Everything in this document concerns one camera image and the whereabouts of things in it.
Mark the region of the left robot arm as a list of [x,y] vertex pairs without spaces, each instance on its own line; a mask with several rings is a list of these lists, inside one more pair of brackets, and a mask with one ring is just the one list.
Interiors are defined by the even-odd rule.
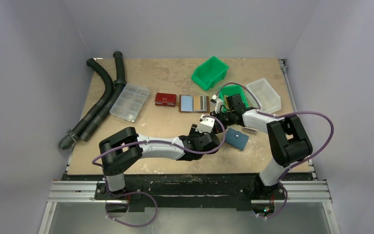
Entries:
[[175,138],[147,137],[126,127],[99,143],[101,167],[108,189],[113,193],[126,189],[124,172],[145,158],[166,158],[179,161],[199,160],[205,154],[214,154],[221,142],[216,134],[199,133],[196,124],[188,135]]

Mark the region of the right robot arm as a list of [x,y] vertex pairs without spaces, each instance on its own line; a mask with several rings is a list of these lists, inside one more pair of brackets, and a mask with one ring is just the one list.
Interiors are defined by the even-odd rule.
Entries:
[[226,98],[227,105],[213,95],[210,102],[215,105],[211,115],[221,124],[216,124],[214,131],[221,127],[240,125],[264,132],[268,135],[272,159],[260,172],[256,182],[259,186],[272,187],[295,162],[301,162],[312,152],[310,139],[297,115],[278,117],[264,113],[255,107],[247,107],[240,95]]

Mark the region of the blue leather card holder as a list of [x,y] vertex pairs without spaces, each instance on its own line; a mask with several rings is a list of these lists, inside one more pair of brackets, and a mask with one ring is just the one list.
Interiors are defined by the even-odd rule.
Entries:
[[225,143],[240,151],[245,149],[248,140],[248,135],[232,128],[228,128],[225,134]]

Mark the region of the brown open card holder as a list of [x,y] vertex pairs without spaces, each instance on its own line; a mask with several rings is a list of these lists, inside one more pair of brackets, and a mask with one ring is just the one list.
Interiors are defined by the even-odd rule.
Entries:
[[179,112],[209,113],[209,96],[179,95]]

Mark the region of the yellow striped card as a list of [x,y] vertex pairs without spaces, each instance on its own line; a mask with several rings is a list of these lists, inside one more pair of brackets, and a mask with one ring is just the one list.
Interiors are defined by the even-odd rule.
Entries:
[[208,96],[193,96],[193,112],[204,112],[208,111],[207,104]]

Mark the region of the red leather card holder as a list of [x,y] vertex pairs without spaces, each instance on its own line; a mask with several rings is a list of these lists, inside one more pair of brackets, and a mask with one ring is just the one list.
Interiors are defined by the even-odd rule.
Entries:
[[175,106],[177,102],[176,94],[156,93],[154,104],[157,106]]

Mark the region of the clear white plastic bin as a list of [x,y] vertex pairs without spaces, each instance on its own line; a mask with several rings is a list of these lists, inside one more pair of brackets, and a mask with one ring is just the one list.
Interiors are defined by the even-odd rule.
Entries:
[[265,78],[245,86],[257,99],[262,112],[272,114],[281,110],[281,97]]

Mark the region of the large green plastic bin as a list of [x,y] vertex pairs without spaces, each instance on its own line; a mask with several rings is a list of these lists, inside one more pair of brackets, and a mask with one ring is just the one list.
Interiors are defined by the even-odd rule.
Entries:
[[193,72],[191,79],[203,90],[207,91],[225,78],[229,66],[216,56],[212,56]]

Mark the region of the clear plastic organizer box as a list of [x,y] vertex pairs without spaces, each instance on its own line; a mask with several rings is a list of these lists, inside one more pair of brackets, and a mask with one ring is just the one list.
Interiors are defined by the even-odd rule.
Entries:
[[148,99],[150,90],[147,87],[128,83],[112,105],[110,114],[122,120],[134,123]]

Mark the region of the aluminium frame rail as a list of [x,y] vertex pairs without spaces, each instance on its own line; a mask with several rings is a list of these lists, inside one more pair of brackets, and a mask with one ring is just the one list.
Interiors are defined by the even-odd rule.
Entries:
[[95,203],[96,181],[52,181],[39,234],[48,234],[59,203]]

